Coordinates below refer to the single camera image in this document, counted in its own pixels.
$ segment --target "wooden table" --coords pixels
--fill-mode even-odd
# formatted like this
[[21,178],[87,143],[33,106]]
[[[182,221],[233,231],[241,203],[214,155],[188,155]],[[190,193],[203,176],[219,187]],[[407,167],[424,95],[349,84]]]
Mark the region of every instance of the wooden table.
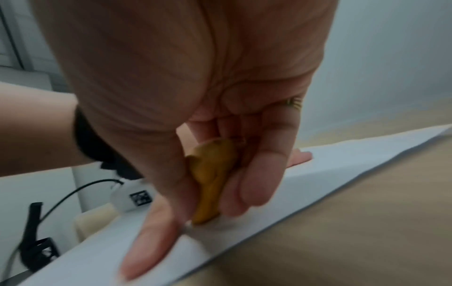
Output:
[[[393,119],[386,132],[354,127],[348,139],[452,122],[452,108],[444,111],[421,113],[417,126]],[[175,285],[452,285],[452,137],[359,178]]]

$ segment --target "hand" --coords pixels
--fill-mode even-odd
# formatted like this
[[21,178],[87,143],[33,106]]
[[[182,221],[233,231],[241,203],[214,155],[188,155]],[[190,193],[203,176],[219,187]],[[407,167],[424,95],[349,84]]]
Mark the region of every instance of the hand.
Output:
[[284,173],[336,0],[32,0],[98,134],[188,220],[198,188],[176,128],[245,138],[220,210],[266,203]]
[[[310,152],[292,151],[288,167],[312,159]],[[119,273],[122,280],[132,280],[157,265],[172,248],[181,231],[168,201],[157,196],[133,247],[122,261]]]

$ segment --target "table surface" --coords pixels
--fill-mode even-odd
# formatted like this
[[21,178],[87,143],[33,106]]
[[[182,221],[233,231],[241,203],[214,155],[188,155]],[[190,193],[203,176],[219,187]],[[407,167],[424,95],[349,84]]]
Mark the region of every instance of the table surface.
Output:
[[[452,122],[452,102],[299,146]],[[215,259],[177,286],[450,285],[452,137],[361,177]]]

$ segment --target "black wristband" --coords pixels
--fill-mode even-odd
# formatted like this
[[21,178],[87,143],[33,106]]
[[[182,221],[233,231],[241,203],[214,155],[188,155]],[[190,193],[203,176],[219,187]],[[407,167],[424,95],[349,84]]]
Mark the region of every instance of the black wristband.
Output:
[[75,109],[74,136],[79,150],[87,157],[102,162],[102,169],[114,170],[120,177],[128,180],[143,177],[124,157],[96,134],[79,107]]

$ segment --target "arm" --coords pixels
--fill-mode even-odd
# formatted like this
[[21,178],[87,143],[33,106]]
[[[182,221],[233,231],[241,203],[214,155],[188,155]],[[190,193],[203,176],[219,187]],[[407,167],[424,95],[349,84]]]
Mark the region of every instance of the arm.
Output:
[[0,177],[91,162],[75,144],[74,95],[0,82],[0,102]]

